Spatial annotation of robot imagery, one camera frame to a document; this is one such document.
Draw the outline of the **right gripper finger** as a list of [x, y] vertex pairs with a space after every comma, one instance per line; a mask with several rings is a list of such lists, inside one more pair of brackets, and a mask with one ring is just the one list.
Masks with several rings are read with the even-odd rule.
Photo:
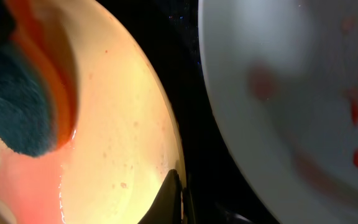
[[181, 193], [182, 187], [178, 172], [171, 169], [139, 224], [182, 224]]

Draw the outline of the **green and orange sponge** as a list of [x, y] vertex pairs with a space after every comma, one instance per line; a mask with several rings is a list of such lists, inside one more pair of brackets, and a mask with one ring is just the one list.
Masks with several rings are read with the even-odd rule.
[[30, 1], [0, 0], [0, 139], [38, 157], [71, 139], [76, 90]]

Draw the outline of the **light blue plate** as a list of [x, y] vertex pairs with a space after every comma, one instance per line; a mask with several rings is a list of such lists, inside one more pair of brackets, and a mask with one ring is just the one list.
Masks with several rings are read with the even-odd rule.
[[209, 102], [281, 223], [358, 223], [358, 0], [201, 1]]

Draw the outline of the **yellow plate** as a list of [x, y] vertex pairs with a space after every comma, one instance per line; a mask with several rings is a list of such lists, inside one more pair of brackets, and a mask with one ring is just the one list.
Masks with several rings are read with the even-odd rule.
[[148, 58], [96, 1], [9, 1], [42, 36], [44, 68], [76, 89], [75, 128], [38, 157], [0, 140], [0, 223], [137, 223], [168, 171], [186, 175], [177, 122]]

